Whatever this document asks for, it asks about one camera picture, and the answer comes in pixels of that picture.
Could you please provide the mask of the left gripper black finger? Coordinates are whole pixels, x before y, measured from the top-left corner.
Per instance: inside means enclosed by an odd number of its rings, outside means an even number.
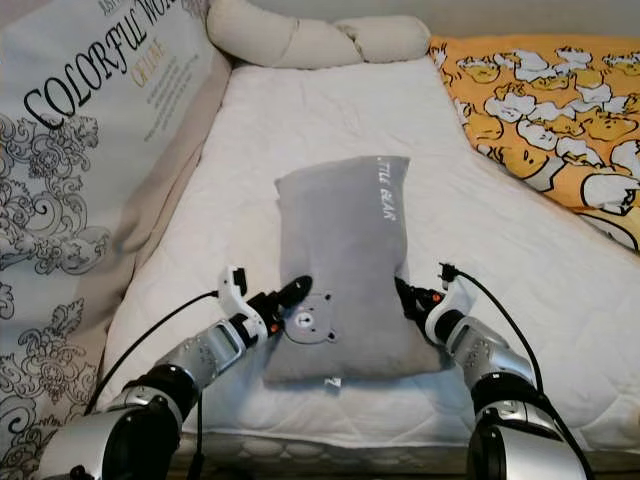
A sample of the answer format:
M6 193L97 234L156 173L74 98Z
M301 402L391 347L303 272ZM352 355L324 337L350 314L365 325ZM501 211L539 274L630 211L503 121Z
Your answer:
M311 276L297 276L292 282L284 284L279 291L274 293L276 308L280 311L287 311L289 308L300 305L310 294L312 283L314 283L314 279Z

